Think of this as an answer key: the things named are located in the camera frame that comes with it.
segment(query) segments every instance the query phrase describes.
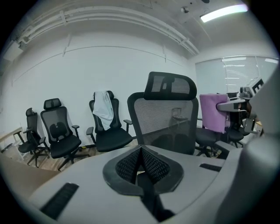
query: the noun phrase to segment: ceiling pipe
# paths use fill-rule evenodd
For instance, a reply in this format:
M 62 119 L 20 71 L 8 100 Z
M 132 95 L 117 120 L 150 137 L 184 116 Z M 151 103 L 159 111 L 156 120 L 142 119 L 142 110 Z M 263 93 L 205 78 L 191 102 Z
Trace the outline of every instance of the ceiling pipe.
M 83 7 L 66 12 L 60 12 L 59 14 L 33 27 L 31 30 L 23 33 L 18 42 L 29 43 L 32 39 L 46 32 L 47 30 L 65 25 L 65 21 L 62 19 L 61 13 L 63 13 L 66 23 L 86 20 L 115 20 L 138 24 L 164 34 L 165 36 L 182 45 L 193 55 L 199 53 L 199 50 L 191 43 L 189 38 L 185 37 L 179 31 L 157 18 L 127 8 L 104 6 Z

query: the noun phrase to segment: headrest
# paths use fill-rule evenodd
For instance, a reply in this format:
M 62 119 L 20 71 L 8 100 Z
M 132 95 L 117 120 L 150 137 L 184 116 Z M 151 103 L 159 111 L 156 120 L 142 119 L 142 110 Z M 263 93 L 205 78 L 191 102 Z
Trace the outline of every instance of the headrest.
M 110 91 L 110 90 L 108 90 L 107 92 L 109 93 L 109 97 L 110 97 L 110 99 L 112 100 L 112 99 L 115 97 L 114 94 L 113 94 L 113 92 Z
M 193 100 L 196 85 L 187 76 L 150 72 L 144 92 L 145 100 Z
M 61 102 L 58 98 L 45 100 L 44 102 L 44 109 L 51 110 L 61 106 Z
M 27 109 L 27 111 L 25 112 L 25 115 L 26 115 L 27 117 L 33 116 L 33 115 L 35 115 L 35 114 L 36 114 L 36 113 L 32 110 L 32 107 L 29 108 L 29 109 Z

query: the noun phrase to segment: purple cloth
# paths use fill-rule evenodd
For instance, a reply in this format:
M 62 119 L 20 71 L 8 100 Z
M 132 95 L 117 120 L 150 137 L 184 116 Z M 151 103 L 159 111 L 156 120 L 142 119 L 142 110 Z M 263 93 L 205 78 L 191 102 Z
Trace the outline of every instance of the purple cloth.
M 202 125 L 212 131 L 224 133 L 227 113 L 218 111 L 216 104 L 227 102 L 228 95 L 201 94 L 199 98 L 202 112 Z

